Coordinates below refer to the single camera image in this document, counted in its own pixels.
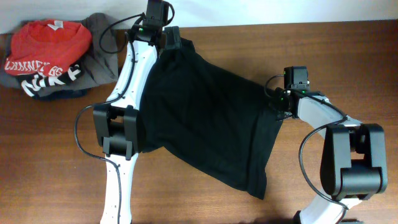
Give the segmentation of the black t-shirt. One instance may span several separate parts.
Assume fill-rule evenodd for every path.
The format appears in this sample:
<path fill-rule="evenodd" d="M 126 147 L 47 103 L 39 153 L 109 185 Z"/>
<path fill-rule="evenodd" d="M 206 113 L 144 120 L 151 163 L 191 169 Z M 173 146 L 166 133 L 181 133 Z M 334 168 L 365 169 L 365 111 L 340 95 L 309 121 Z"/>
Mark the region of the black t-shirt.
<path fill-rule="evenodd" d="M 160 147 L 258 199 L 282 126 L 260 84 L 203 59 L 191 40 L 161 53 L 147 78 L 140 113 L 144 152 Z"/>

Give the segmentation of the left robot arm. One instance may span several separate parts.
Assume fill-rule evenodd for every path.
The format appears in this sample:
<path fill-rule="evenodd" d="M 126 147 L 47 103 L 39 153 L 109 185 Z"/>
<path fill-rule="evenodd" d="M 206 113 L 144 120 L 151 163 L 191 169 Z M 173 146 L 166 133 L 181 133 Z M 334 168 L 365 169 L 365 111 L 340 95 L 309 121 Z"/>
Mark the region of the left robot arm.
<path fill-rule="evenodd" d="M 146 130 L 139 112 L 147 78 L 161 51 L 179 48 L 180 32 L 169 24 L 175 11 L 167 1 L 149 1 L 126 34 L 126 57 L 117 83 L 104 103 L 94 106 L 98 144 L 106 163 L 106 191 L 101 223 L 131 223 L 134 166 Z"/>

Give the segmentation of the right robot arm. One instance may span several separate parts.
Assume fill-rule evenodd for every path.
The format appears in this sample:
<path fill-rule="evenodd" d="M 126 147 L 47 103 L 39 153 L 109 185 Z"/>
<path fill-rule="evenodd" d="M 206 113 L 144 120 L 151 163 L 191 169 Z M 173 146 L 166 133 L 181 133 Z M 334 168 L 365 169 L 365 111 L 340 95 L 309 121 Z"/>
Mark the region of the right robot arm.
<path fill-rule="evenodd" d="M 284 86 L 265 92 L 283 118 L 300 119 L 309 124 L 309 132 L 298 150 L 300 170 L 316 193 L 312 202 L 297 211 L 294 223 L 347 223 L 349 209 L 385 192 L 388 185 L 386 140 L 382 126 L 353 119 L 332 105 L 319 91 L 310 90 L 305 66 L 285 67 Z M 303 150 L 307 141 L 319 134 L 324 139 L 320 164 L 322 189 L 309 179 Z"/>

